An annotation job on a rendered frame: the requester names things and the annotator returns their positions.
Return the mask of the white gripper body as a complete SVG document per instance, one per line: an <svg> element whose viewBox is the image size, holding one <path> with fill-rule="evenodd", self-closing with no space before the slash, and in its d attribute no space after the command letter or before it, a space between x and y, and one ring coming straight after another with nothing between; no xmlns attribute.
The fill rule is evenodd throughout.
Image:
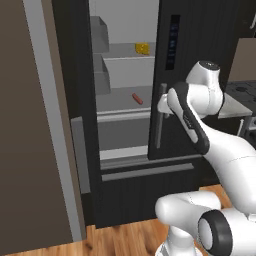
<svg viewBox="0 0 256 256"><path fill-rule="evenodd" d="M169 116L172 113L167 103L167 94L163 94L160 97L160 100L157 104L157 110L159 113L166 114L167 116Z"/></svg>

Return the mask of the red-brown sausage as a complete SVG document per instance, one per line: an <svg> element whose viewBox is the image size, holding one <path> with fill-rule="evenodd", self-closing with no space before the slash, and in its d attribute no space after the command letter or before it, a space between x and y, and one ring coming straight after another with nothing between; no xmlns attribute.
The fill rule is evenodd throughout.
<svg viewBox="0 0 256 256"><path fill-rule="evenodd" d="M139 105L143 104L143 100L136 93L133 93L132 97Z"/></svg>

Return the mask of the large grey door bin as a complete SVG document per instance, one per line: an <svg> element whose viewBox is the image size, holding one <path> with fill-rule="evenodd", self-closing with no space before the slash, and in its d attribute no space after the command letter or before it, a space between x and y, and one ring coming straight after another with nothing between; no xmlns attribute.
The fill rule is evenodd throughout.
<svg viewBox="0 0 256 256"><path fill-rule="evenodd" d="M97 95L106 95L111 92L110 78L101 54L93 55L95 91Z"/></svg>

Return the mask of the grey fridge crisper drawer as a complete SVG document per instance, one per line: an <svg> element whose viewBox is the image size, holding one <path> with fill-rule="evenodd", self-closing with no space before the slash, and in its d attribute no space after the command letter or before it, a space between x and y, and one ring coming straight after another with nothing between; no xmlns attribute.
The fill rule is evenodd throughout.
<svg viewBox="0 0 256 256"><path fill-rule="evenodd" d="M101 150L145 146L148 144L150 113L118 114L98 121Z"/></svg>

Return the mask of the small grey door bin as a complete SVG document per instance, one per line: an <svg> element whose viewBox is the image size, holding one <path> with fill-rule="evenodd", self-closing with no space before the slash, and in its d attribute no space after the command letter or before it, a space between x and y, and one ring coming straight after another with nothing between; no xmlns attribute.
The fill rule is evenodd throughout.
<svg viewBox="0 0 256 256"><path fill-rule="evenodd" d="M109 51L108 27L100 16L91 16L91 39L94 53Z"/></svg>

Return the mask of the black fridge drawer front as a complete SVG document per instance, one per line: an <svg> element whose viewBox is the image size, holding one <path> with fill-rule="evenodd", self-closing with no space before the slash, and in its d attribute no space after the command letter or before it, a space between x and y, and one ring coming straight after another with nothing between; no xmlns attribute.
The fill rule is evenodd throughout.
<svg viewBox="0 0 256 256"><path fill-rule="evenodd" d="M127 172L163 166L192 163L194 169L113 181L102 181L103 174ZM182 159L132 158L101 167L102 213L99 226L105 228L153 219L158 198L182 192L197 191L200 187L215 185L219 179L210 164L199 155Z"/></svg>

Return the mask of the black open fridge door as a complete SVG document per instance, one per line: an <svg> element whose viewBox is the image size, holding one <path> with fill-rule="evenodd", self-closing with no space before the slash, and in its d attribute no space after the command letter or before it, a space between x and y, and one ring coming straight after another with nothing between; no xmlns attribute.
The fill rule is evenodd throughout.
<svg viewBox="0 0 256 256"><path fill-rule="evenodd" d="M89 0L51 0L69 118L82 117L94 225L102 213Z"/></svg>

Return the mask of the black hob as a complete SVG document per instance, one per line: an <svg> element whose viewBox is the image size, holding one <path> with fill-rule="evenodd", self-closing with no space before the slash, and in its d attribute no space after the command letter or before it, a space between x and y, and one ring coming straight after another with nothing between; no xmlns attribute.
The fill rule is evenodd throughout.
<svg viewBox="0 0 256 256"><path fill-rule="evenodd" d="M256 80L229 82L226 92L240 102L256 103Z"/></svg>

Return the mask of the dark upper cupboards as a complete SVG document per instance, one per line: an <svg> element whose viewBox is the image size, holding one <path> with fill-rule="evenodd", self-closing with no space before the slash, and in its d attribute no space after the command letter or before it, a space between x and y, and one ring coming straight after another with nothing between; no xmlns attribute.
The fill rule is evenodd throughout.
<svg viewBox="0 0 256 256"><path fill-rule="evenodd" d="M239 38L253 38L256 34L256 0L238 0L235 33Z"/></svg>

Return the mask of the yellow cheese wedge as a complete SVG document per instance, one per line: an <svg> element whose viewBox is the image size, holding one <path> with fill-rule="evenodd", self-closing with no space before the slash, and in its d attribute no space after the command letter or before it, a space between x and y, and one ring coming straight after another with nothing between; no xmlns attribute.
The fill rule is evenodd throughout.
<svg viewBox="0 0 256 256"><path fill-rule="evenodd" d="M138 54L149 55L150 54L150 46L148 43L138 42L135 44L135 51Z"/></svg>

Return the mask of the black fridge door with display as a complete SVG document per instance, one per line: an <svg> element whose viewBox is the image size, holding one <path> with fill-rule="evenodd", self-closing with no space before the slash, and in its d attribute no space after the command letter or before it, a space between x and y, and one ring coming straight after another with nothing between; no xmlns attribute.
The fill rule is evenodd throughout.
<svg viewBox="0 0 256 256"><path fill-rule="evenodd" d="M194 155L191 140L175 116L163 117L161 147L155 146L159 88L167 91L186 79L199 61L220 67L227 84L239 37L235 33L238 0L160 0L151 101L148 158Z"/></svg>

